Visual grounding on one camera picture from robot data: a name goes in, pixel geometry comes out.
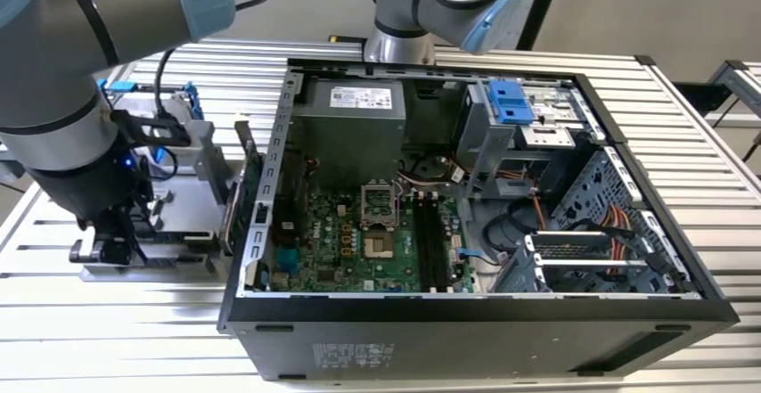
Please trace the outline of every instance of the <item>motherboard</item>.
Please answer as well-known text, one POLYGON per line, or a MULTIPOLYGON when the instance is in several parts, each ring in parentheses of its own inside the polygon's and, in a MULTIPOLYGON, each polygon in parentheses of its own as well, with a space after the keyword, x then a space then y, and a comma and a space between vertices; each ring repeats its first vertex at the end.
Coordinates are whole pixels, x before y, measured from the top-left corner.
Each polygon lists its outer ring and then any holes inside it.
POLYGON ((301 292, 473 291, 470 267, 457 254, 465 243, 454 199, 389 196, 383 185, 367 188, 365 194, 310 193, 299 246, 278 249, 271 288, 301 292))

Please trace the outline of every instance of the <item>chip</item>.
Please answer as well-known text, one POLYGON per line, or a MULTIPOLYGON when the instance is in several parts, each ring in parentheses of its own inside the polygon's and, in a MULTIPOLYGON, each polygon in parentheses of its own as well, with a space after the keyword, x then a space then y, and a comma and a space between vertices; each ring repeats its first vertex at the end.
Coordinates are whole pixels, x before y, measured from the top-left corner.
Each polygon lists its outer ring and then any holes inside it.
POLYGON ((318 282, 335 282, 335 271, 318 270, 318 282))

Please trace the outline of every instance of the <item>slotted aluminum surface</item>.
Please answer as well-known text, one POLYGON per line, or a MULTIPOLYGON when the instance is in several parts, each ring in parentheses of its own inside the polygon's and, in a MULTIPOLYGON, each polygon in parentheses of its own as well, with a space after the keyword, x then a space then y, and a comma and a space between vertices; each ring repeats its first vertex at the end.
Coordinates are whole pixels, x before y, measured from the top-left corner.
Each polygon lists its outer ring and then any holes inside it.
MULTIPOLYGON (((266 148, 288 57, 361 59, 359 45, 210 40, 180 49, 164 83, 192 81, 216 143, 240 155, 234 119, 266 148)), ((742 322, 624 380, 369 381, 271 384, 232 338, 216 333, 219 283, 86 283, 68 263, 80 233, 36 186, 0 230, 0 390, 25 391, 648 391, 761 390, 761 199, 705 123, 634 58, 439 49, 442 66, 585 73, 742 322)), ((150 84, 158 56, 124 75, 150 84)))

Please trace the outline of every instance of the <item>black clamp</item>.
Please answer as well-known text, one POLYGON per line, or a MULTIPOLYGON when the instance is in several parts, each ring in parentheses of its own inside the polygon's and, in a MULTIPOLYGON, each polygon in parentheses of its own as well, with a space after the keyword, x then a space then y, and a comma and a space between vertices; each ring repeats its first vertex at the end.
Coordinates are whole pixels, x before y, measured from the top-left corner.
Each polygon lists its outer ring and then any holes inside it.
POLYGON ((159 114, 155 118, 135 117, 124 110, 111 111, 111 121, 119 126, 130 146, 191 146, 192 140, 186 127, 170 115, 159 114), (160 136, 148 135, 146 127, 158 131, 160 136))

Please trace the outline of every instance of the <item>printed label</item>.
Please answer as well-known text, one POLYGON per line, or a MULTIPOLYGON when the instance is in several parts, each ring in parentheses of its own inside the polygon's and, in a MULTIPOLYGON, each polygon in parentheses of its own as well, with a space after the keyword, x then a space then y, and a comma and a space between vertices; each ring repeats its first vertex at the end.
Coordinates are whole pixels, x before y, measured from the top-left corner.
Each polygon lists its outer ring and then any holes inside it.
POLYGON ((331 90, 331 108, 393 110, 391 89, 335 87, 331 90))
POLYGON ((455 168, 454 173, 451 174, 451 181, 458 184, 459 182, 462 182, 463 176, 465 176, 465 170, 462 170, 461 168, 455 168))
POLYGON ((387 368, 394 357, 394 344, 313 344, 319 368, 387 368))

